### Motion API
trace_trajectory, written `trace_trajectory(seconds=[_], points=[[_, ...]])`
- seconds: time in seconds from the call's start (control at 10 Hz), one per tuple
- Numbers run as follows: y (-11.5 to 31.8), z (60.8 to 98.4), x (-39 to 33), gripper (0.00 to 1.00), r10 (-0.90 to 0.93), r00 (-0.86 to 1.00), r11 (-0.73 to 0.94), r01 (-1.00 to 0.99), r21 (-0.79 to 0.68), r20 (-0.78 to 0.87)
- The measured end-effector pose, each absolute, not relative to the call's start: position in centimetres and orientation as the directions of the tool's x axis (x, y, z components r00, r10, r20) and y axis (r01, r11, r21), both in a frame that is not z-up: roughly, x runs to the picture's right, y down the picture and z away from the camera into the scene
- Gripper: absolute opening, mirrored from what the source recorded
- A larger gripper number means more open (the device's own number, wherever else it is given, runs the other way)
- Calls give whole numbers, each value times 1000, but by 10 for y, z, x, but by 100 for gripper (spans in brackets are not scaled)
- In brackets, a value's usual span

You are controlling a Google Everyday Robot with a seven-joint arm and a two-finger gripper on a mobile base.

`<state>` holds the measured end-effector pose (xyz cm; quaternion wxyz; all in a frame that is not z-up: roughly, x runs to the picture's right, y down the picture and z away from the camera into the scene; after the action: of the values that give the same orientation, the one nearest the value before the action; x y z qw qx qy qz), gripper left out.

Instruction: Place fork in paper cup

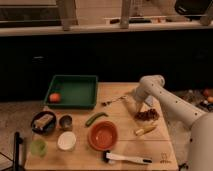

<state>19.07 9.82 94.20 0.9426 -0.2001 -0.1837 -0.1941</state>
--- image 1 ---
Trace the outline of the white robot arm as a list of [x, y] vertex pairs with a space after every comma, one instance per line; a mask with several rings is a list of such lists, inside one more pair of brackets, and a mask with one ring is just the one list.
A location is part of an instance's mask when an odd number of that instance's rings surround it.
[[205, 112], [164, 88], [162, 75], [143, 76], [133, 90], [133, 98], [143, 103], [151, 95], [190, 130], [186, 171], [213, 171], [213, 112]]

